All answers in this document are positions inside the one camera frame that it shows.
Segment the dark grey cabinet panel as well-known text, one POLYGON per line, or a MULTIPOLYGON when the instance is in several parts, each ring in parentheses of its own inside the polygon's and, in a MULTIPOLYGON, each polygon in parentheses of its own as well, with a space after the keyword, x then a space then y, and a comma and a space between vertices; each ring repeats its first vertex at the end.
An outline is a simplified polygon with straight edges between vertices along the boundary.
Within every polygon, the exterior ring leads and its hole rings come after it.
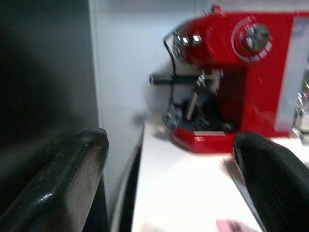
POLYGON ((98 126, 89 0, 0 0, 0 216, 98 126))

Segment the red espresso machine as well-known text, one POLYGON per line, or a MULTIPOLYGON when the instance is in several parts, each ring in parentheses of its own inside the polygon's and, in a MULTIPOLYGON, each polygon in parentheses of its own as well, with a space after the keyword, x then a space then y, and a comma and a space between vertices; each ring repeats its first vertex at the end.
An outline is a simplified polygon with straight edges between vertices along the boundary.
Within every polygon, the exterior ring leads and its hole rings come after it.
POLYGON ((171 74, 163 122, 181 148, 229 153, 241 132, 288 137, 309 52, 309 9, 223 10, 186 20, 163 38, 171 74))

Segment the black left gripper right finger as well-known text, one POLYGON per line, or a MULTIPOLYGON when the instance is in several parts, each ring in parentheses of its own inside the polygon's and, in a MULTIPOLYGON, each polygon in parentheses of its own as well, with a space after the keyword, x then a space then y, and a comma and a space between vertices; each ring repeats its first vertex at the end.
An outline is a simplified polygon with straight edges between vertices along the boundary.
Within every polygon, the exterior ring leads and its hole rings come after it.
POLYGON ((233 155, 266 232, 309 232, 309 168, 288 148, 240 132, 233 155))

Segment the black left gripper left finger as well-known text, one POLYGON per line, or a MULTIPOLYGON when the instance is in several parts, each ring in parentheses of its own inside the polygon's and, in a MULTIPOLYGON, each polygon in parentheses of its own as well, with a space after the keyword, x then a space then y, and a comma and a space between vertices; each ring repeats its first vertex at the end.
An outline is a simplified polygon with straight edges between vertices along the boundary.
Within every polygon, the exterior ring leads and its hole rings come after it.
POLYGON ((0 216, 0 232, 83 232, 108 151, 102 128, 73 136, 0 216))

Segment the shiny silver metal object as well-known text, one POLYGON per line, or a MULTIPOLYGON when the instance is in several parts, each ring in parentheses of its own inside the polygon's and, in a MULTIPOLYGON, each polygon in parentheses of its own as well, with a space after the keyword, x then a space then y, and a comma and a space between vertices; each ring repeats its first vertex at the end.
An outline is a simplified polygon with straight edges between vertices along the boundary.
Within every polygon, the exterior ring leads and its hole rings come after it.
POLYGON ((309 145, 309 78, 303 79, 301 90, 297 94, 292 134, 303 145, 309 145))

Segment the pink packet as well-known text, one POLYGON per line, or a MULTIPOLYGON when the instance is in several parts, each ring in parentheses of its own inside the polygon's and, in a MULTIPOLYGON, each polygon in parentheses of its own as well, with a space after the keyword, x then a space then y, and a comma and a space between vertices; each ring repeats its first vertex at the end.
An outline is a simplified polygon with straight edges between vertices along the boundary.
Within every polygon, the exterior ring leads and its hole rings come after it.
POLYGON ((220 218, 216 220, 216 232, 261 232, 261 230, 239 220, 220 218))

